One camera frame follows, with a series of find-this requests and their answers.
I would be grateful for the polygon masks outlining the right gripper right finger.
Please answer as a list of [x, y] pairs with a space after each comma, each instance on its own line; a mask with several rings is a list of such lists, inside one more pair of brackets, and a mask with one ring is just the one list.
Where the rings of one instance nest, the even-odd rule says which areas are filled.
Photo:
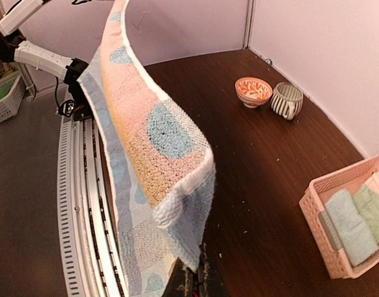
[[212, 257], [207, 252], [205, 243], [201, 246], [201, 255], [199, 257], [198, 296], [230, 296]]

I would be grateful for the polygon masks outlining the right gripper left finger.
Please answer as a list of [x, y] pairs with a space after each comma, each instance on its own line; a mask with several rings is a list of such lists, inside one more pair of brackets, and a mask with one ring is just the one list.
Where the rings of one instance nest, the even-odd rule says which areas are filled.
[[180, 259], [176, 260], [162, 297], [193, 297], [198, 295], [198, 274]]

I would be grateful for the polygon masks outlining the blue patterned towel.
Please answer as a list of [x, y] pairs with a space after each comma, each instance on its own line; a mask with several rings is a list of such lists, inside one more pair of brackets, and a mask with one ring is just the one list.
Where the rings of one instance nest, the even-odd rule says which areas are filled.
[[101, 133], [126, 296], [162, 296], [177, 260], [196, 271], [215, 186], [211, 146], [144, 69], [115, 1], [79, 84]]

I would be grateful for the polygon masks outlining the pink plastic basket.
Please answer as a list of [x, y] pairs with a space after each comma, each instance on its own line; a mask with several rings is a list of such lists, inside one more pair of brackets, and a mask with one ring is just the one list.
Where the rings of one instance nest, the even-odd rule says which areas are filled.
[[332, 279], [379, 263], [379, 156], [312, 180], [299, 206]]

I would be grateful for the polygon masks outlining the light blue towel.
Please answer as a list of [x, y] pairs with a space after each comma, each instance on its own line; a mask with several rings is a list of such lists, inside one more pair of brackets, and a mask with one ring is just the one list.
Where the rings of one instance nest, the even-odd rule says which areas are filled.
[[341, 189], [325, 203], [351, 266], [365, 262], [378, 251], [378, 244], [359, 214], [349, 191]]

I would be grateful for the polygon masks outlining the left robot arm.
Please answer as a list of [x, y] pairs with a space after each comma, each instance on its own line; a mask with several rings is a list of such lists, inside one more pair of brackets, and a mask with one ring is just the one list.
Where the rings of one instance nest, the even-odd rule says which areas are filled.
[[71, 94], [81, 91], [78, 78], [88, 63], [62, 56], [28, 41], [19, 27], [47, 2], [37, 0], [17, 1], [0, 19], [0, 59], [3, 62], [28, 64], [45, 71], [68, 86]]

